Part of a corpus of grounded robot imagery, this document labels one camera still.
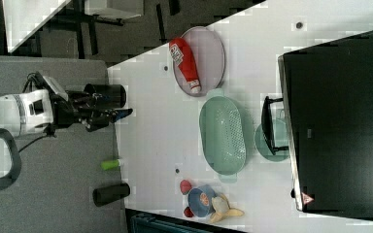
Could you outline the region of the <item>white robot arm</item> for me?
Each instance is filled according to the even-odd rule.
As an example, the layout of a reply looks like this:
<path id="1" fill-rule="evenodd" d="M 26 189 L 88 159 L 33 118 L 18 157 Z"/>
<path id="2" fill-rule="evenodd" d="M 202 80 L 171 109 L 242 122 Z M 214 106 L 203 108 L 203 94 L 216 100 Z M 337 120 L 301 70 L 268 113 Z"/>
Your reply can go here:
<path id="1" fill-rule="evenodd" d="M 8 130 L 14 138 L 39 133 L 52 136 L 72 124 L 82 124 L 87 132 L 93 132 L 132 113 L 102 93 L 39 89 L 0 96 L 0 129 Z"/>

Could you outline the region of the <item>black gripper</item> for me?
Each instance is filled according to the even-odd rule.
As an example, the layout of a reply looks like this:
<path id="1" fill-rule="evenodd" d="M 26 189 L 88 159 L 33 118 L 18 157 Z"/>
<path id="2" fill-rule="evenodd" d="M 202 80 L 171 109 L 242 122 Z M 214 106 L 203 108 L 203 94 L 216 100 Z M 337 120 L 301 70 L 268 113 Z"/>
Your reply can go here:
<path id="1" fill-rule="evenodd" d="M 50 94 L 53 113 L 52 129 L 68 128 L 74 123 L 80 123 L 88 128 L 89 131 L 96 131 L 133 113 L 132 109 L 113 110 L 88 119 L 90 114 L 89 106 L 95 106 L 104 96 L 100 93 L 85 91 L 67 91 L 66 94 L 66 98 L 63 98 L 60 94 Z"/>

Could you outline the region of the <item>black cylinder near arm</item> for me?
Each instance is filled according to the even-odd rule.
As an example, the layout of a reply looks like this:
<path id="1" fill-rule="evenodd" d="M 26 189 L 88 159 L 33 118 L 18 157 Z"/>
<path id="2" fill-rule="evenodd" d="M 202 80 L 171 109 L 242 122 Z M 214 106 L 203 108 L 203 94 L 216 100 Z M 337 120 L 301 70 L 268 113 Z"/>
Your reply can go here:
<path id="1" fill-rule="evenodd" d="M 126 103 L 126 90 L 120 84 L 92 84 L 88 83 L 84 91 L 89 93 L 97 106 L 114 105 L 122 108 Z"/>

